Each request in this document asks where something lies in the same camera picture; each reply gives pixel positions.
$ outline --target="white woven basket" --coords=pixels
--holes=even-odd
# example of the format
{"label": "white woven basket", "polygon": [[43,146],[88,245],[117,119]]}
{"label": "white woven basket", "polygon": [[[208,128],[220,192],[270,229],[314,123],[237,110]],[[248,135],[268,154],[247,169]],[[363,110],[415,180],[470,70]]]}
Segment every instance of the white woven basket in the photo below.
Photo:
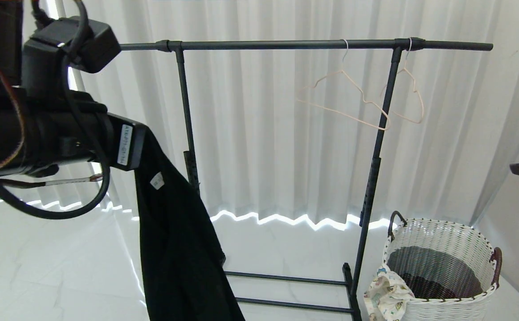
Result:
{"label": "white woven basket", "polygon": [[[396,215],[404,223],[392,231]],[[428,280],[435,279],[436,283],[455,290],[457,296],[460,293],[475,293],[475,290],[472,290],[473,284],[477,287],[477,294],[470,297],[411,299],[406,305],[406,313],[401,321],[482,321],[484,319],[491,295],[499,287],[502,262],[499,248],[493,249],[491,243],[481,233],[469,226],[431,219],[405,220],[397,211],[392,213],[390,218],[388,235],[382,260],[394,272],[400,274],[396,271],[396,267],[393,268],[389,264],[392,254],[398,258],[392,256],[396,262],[390,260],[390,263],[398,266],[400,270],[410,271],[414,276],[423,276]],[[435,257],[436,253],[447,255],[450,259],[439,262],[440,256]],[[463,267],[473,272],[474,277],[464,280]]]}

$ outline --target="clothes hanger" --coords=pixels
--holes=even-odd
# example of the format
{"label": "clothes hanger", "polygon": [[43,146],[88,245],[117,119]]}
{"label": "clothes hanger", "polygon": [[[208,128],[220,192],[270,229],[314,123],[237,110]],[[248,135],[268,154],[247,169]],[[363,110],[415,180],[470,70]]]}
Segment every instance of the clothes hanger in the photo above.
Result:
{"label": "clothes hanger", "polygon": [[308,105],[311,105],[311,106],[315,106],[315,107],[319,107],[319,108],[322,108],[324,110],[328,110],[328,111],[332,111],[332,112],[336,112],[337,114],[340,114],[342,116],[346,116],[348,118],[352,118],[353,120],[356,120],[357,122],[360,122],[360,123],[363,123],[365,125],[368,125],[368,126],[371,126],[372,128],[377,128],[379,130],[388,130],[388,128],[390,128],[390,118],[388,116],[388,114],[386,114],[386,112],[384,110],[382,110],[382,108],[375,102],[373,101],[369,101],[369,100],[366,100],[365,98],[365,95],[364,95],[364,90],[361,89],[361,87],[359,85],[356,84],[355,81],[353,81],[353,79],[347,74],[346,71],[344,71],[343,69],[343,65],[344,65],[344,59],[345,57],[347,56],[348,54],[348,51],[349,51],[349,48],[348,48],[348,41],[346,41],[345,39],[341,39],[343,40],[346,44],[347,44],[347,51],[345,51],[344,55],[343,55],[343,60],[342,60],[342,63],[341,63],[341,66],[340,66],[340,70],[339,71],[335,71],[334,73],[330,73],[330,74],[327,74],[325,75],[324,77],[320,78],[319,80],[317,80],[315,82],[314,85],[312,86],[305,86],[303,88],[301,88],[300,90],[298,90],[297,94],[306,90],[306,89],[314,89],[317,87],[317,85],[319,84],[319,82],[321,82],[322,80],[324,79],[327,79],[328,77],[331,77],[331,76],[334,76],[334,75],[339,75],[339,74],[342,74],[344,75],[345,77],[347,77],[347,79],[353,84],[355,85],[355,87],[360,91],[361,95],[362,95],[362,99],[363,99],[363,103],[365,104],[373,104],[376,108],[378,108],[380,110],[380,112],[382,113],[382,115],[384,115],[386,117],[386,125],[382,128],[380,126],[376,126],[374,124],[371,124],[371,123],[368,123],[368,122],[365,122],[364,120],[361,120],[359,118],[356,118],[354,116],[350,116],[350,115],[347,115],[343,112],[340,112],[338,110],[334,110],[334,109],[331,109],[331,108],[328,108],[328,107],[325,107],[325,106],[321,106],[320,104],[316,104],[316,103],[312,103],[312,102],[308,102],[306,100],[302,100],[302,99],[299,99],[298,97],[296,98],[298,102],[302,102],[302,103],[306,103]]}
{"label": "clothes hanger", "polygon": [[[424,120],[425,108],[424,108],[424,100],[422,99],[420,90],[416,89],[416,79],[414,78],[414,75],[412,75],[412,73],[406,68],[406,64],[408,63],[408,55],[410,55],[410,51],[412,51],[412,39],[411,38],[410,38],[410,48],[408,48],[408,52],[406,53],[406,58],[404,58],[404,67],[400,71],[398,71],[396,73],[396,75],[399,75],[402,72],[406,72],[408,74],[408,76],[410,76],[412,81],[414,81],[412,93],[418,94],[418,98],[420,99],[420,105],[422,107],[422,117],[420,117],[420,120],[411,120],[410,118],[406,118],[406,116],[400,115],[395,111],[392,111],[392,112],[394,114],[400,116],[401,118],[408,120],[409,122],[413,122],[414,124],[419,124],[422,122],[422,120]],[[382,97],[384,95],[384,90],[386,90],[386,85],[384,85],[384,87],[382,88],[382,91],[380,92],[380,97]]]}

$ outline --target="basket rim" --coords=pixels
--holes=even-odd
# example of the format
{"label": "basket rim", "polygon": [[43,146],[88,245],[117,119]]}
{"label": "basket rim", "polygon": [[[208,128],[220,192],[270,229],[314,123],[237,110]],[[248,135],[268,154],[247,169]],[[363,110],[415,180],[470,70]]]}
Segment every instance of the basket rim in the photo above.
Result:
{"label": "basket rim", "polygon": [[[468,228],[471,231],[477,232],[477,234],[479,234],[483,238],[483,240],[485,240],[485,243],[484,243],[485,246],[491,252],[495,251],[495,248],[493,248],[493,245],[491,244],[491,242],[489,242],[489,240],[487,240],[485,235],[483,235],[481,232],[479,232],[478,230],[476,230],[475,228],[473,228],[471,226],[468,226],[468,225],[465,225],[465,224],[461,224],[461,223],[455,223],[455,222],[451,222],[451,221],[442,221],[442,220],[428,219],[428,218],[410,218],[410,219],[406,219],[406,221],[408,222],[407,224],[400,224],[400,225],[398,225],[398,227],[396,227],[394,229],[394,231],[392,231],[392,235],[394,236],[394,238],[396,238],[396,234],[402,228],[406,228],[407,225],[409,225],[411,222],[414,222],[414,221],[428,221],[428,222],[434,222],[434,223],[447,223],[447,224],[455,225],[455,226],[459,226],[459,227],[466,227],[466,228]],[[382,263],[383,264],[386,264],[386,257],[388,255],[388,246],[391,243],[392,243],[392,237],[388,236],[388,239],[386,240],[386,244],[384,246],[384,253],[382,254]],[[491,286],[489,287],[489,289],[487,289],[486,291],[483,291],[482,293],[480,293],[478,295],[472,296],[472,297],[461,297],[461,298],[457,298],[457,299],[420,299],[420,298],[414,297],[414,298],[408,300],[408,303],[412,303],[412,304],[432,304],[432,303],[434,303],[434,304],[437,304],[437,305],[454,305],[454,304],[462,305],[462,304],[471,303],[473,301],[479,302],[479,301],[483,301],[485,299],[488,299],[496,291],[497,288],[498,288],[498,286],[497,286],[496,283],[491,283]]]}

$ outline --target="white floor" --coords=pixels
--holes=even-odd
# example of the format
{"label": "white floor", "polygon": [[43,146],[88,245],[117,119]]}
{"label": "white floor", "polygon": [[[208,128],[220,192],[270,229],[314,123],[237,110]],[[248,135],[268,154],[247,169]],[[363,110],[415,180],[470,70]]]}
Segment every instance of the white floor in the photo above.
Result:
{"label": "white floor", "polygon": [[[359,228],[290,226],[221,217],[215,227],[226,270],[342,280],[354,266]],[[147,321],[138,222],[129,213],[43,221],[0,203],[0,321]],[[385,227],[369,233],[361,287],[379,264]],[[345,289],[230,278],[237,296],[348,307]],[[487,320],[519,321],[519,294],[504,280]],[[350,321],[348,315],[241,305],[247,321]]]}

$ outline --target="white patterned garment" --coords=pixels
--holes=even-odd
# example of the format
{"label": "white patterned garment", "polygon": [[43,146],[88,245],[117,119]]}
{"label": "white patterned garment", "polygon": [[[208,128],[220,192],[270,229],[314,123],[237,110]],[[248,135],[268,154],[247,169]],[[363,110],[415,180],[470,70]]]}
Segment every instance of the white patterned garment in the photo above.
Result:
{"label": "white patterned garment", "polygon": [[384,263],[364,293],[364,304],[371,321],[400,321],[412,298],[414,293],[406,282]]}

